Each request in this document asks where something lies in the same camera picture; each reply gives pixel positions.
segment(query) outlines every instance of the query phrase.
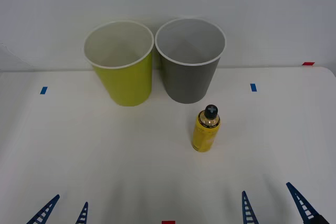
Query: gray paper cup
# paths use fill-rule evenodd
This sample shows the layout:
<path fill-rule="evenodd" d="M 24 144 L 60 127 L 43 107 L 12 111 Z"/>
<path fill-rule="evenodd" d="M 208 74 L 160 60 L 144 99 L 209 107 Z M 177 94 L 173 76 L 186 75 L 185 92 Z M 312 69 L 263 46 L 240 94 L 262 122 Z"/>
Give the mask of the gray paper cup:
<path fill-rule="evenodd" d="M 202 19 L 176 19 L 160 27 L 155 45 L 168 95 L 180 103 L 202 99 L 226 47 L 223 31 Z"/>

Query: yellow paper cup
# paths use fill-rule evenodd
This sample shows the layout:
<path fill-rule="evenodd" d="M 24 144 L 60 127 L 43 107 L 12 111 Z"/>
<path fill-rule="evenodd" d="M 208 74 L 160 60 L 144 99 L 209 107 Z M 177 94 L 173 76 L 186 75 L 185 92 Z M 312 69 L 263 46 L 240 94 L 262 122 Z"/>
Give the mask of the yellow paper cup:
<path fill-rule="evenodd" d="M 111 98 L 121 106 L 136 106 L 152 91 L 154 37 L 133 21 L 107 23 L 86 39 L 84 53 Z"/>

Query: blue tape marker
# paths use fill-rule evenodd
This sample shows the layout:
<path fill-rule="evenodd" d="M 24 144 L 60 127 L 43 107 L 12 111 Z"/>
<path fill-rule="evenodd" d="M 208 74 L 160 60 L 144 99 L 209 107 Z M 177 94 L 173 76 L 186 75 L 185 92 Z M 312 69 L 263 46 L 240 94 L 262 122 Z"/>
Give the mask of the blue tape marker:
<path fill-rule="evenodd" d="M 45 94 L 48 87 L 43 87 L 40 94 Z"/>
<path fill-rule="evenodd" d="M 257 92 L 256 85 L 254 83 L 251 83 L 250 85 L 251 85 L 252 92 Z"/>

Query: white tabletop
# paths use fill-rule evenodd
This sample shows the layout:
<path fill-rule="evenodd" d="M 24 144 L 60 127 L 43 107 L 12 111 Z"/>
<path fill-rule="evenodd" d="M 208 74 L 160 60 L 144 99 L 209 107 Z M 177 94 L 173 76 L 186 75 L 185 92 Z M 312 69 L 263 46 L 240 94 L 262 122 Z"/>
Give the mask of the white tabletop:
<path fill-rule="evenodd" d="M 257 92 L 252 92 L 255 83 Z M 42 87 L 46 94 L 40 94 Z M 219 108 L 213 148 L 195 118 Z M 0 77 L 0 219 L 26 223 L 56 194 L 47 224 L 301 223 L 291 182 L 330 223 L 336 198 L 336 78 L 327 69 L 218 69 L 204 99 L 180 104 L 157 71 L 143 104 L 116 105 L 92 71 Z"/>

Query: black spray cap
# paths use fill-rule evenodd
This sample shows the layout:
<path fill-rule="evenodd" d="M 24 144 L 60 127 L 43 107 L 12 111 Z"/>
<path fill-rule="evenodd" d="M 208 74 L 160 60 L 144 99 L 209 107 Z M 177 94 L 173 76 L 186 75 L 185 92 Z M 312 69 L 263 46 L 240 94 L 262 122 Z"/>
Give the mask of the black spray cap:
<path fill-rule="evenodd" d="M 210 120 L 215 119 L 217 117 L 217 114 L 218 108 L 215 105 L 210 104 L 205 108 L 204 115 L 206 118 Z"/>

